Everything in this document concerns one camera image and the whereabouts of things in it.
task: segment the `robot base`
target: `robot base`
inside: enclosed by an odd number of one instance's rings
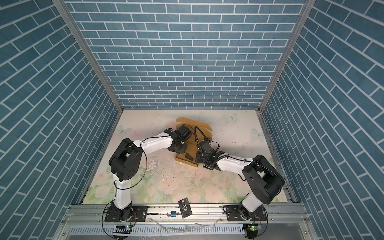
[[[112,202],[111,206],[105,210],[104,222],[132,222],[136,217],[136,222],[144,222],[147,217],[148,206],[132,206],[129,204],[124,209],[118,209]]]
[[[263,209],[263,207],[258,207],[254,212],[250,214],[246,214],[246,219],[241,215],[242,206],[235,206],[235,205],[226,205],[225,207],[225,213],[227,216],[228,222],[235,222],[235,221],[266,221],[266,213]]]

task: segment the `blue brick wall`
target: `blue brick wall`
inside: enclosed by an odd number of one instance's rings
[[[255,109],[304,0],[128,2],[66,1],[124,108]]]
[[[321,239],[384,239],[383,13],[317,0],[264,112]]]
[[[50,0],[0,6],[0,239],[51,238],[117,111]]]

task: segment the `table surface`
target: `table surface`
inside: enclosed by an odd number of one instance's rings
[[[254,110],[124,110],[83,204],[107,204],[114,198],[108,161],[124,138],[145,139],[169,127],[175,130],[178,117],[209,124],[213,129],[213,141],[219,142],[220,151],[239,157],[261,154],[274,166]],[[231,203],[240,202],[250,192],[247,182],[237,174],[208,170],[202,164],[196,168],[175,161],[175,155],[167,149],[147,155],[147,172],[131,189],[135,204],[177,203],[185,197],[191,203]],[[133,184],[141,178],[144,169],[143,157],[138,174],[132,179]],[[287,202],[284,190],[272,202]]]

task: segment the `metal frame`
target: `metal frame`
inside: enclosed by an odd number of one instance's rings
[[[280,77],[280,75],[284,69],[284,66],[288,61],[288,57],[291,54],[292,49],[295,46],[297,39],[299,38],[300,32],[303,29],[304,23],[307,20],[315,1],[316,0],[306,0],[303,8],[301,9],[301,12],[299,13],[299,18],[297,19],[297,22],[296,22],[295,26],[293,27],[291,36],[288,40],[286,47],[284,48],[284,52],[281,55],[281,59],[279,61],[279,64],[276,67],[276,70],[275,70],[275,72],[271,78],[271,82],[269,83],[269,85],[265,91],[262,102],[260,103],[259,111],[261,113],[264,111],[264,109],[266,107],[266,104],[267,104],[267,102],[268,102],[268,100],[272,94],[272,91],[275,88],[277,81],[279,80],[279,77]]]
[[[148,206],[147,218],[145,222],[136,223],[137,227],[147,227],[148,231],[153,227],[161,228],[159,223],[166,227],[184,228],[187,225],[209,224],[210,228],[220,226],[238,227],[239,224],[249,223],[248,221],[228,222],[223,211],[223,205],[237,204],[191,204],[193,214],[185,219],[181,216],[167,217],[167,212],[178,210],[178,204],[146,204]],[[104,235],[101,229],[101,216],[105,205],[70,205],[61,225],[58,228],[54,240],[65,240],[69,235],[76,235],[73,229],[92,229],[94,235]],[[310,220],[302,203],[272,203],[265,205],[268,212],[269,223],[299,223],[305,240],[314,240],[309,230]],[[116,223],[103,223],[104,229],[111,232]],[[206,234],[213,234],[213,231],[205,231]],[[179,235],[178,231],[168,233],[168,235]]]
[[[61,17],[63,18],[67,27],[71,31],[73,37],[75,38],[76,42],[80,46],[81,50],[83,51],[85,57],[88,59],[89,64],[92,66],[96,75],[99,77],[101,84],[104,86],[108,95],[112,99],[112,102],[115,104],[119,113],[122,113],[123,107],[121,106],[117,96],[113,92],[111,85],[108,83],[108,80],[107,80],[104,72],[101,70],[99,63],[97,62],[95,56],[93,55],[88,43],[85,41],[85,38],[84,38],[83,34],[81,33],[79,26],[76,24],[76,22],[72,16],[72,14],[70,13],[67,5],[65,4],[64,0],[52,0],[52,2],[55,5],[55,7],[57,8],[57,10],[59,11]]]

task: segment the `wire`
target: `wire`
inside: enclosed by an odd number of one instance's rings
[[[135,213],[135,223],[133,224],[132,227],[134,227],[136,225],[136,219],[137,219],[137,213],[136,212],[134,212],[134,213]]]
[[[228,155],[230,158],[233,158],[234,160],[238,160],[238,161],[242,161],[242,162],[252,162],[252,161],[248,161],[248,160],[245,160],[245,159],[238,159],[238,158],[235,158],[235,157],[232,157],[231,155]]]
[[[113,239],[116,240],[116,238],[112,237],[111,235],[109,235],[109,234],[105,231],[105,229],[104,229],[104,225],[103,225],[104,211],[105,211],[105,209],[107,208],[108,204],[110,204],[111,202],[107,203],[107,205],[105,205],[105,207],[104,207],[103,213],[102,213],[102,215],[101,215],[101,228],[103,229],[104,233],[105,233],[107,236],[109,236],[110,238],[113,238]]]
[[[200,128],[198,128],[197,126],[195,126],[195,127],[193,128],[193,132],[194,132],[194,135],[195,135],[195,140],[196,140],[196,142],[197,142],[197,145],[199,146],[199,150],[200,150],[200,153],[201,153],[201,157],[203,158],[203,162],[204,162],[204,164],[207,165],[207,162],[206,162],[205,159],[204,159],[203,148],[201,147],[200,142],[199,142],[199,139],[197,138],[196,129],[198,129],[198,130],[200,131],[200,133],[203,134],[204,139],[206,139],[206,136],[205,136],[204,133],[200,130]]]
[[[259,219],[260,225],[263,227],[262,220],[260,219],[260,217],[257,214],[255,214],[255,216]]]
[[[162,138],[162,137],[169,137],[169,136],[170,136],[170,135],[168,135],[168,136],[160,136],[160,137],[147,137],[146,139],[144,139],[143,141],[141,141],[141,143],[140,143],[140,148],[141,148],[141,150],[143,151],[143,153],[144,153],[144,155],[145,155],[145,161],[146,161],[146,165],[145,165],[145,170],[144,170],[143,176],[141,176],[140,180],[139,180],[135,185],[133,185],[133,186],[131,186],[131,187],[128,187],[128,188],[118,188],[117,185],[116,185],[116,181],[115,181],[115,182],[114,182],[114,185],[115,185],[115,192],[116,192],[116,189],[119,189],[119,190],[128,190],[128,189],[131,189],[131,188],[133,188],[134,186],[138,185],[139,182],[141,182],[141,180],[144,178],[145,173],[147,172],[147,168],[148,168],[148,158],[147,158],[147,154],[144,152],[144,149],[141,147],[141,144],[142,144],[143,142],[145,142],[145,140],[150,139],[150,138]]]
[[[268,227],[268,212],[266,211],[266,209],[265,209],[264,206],[263,206],[263,208],[264,208],[264,211],[265,211],[265,214],[266,214],[266,226],[265,226],[264,231],[263,231],[260,235],[257,235],[255,238],[260,237],[261,235],[263,235],[263,234],[266,232],[266,229],[267,229],[267,227]]]
[[[226,214],[230,214],[230,213],[232,212],[232,211],[228,211],[226,206],[223,206],[223,211],[224,211]]]
[[[223,155],[221,157],[218,157],[214,162],[210,163],[209,165],[208,164],[206,164],[206,165],[207,165],[207,167],[211,167],[211,166],[215,165],[215,163],[217,163],[219,160],[226,158],[226,157],[229,157],[229,155],[226,154],[226,155]]]
[[[246,181],[246,179],[243,179],[242,177],[241,177],[241,175],[240,174],[238,174],[239,175],[239,177],[241,178],[241,180],[243,181],[243,182],[245,182]]]
[[[220,148],[220,144],[219,144],[218,142],[215,142],[215,143],[217,143],[217,149],[215,150],[215,151],[217,152],[218,149]]]

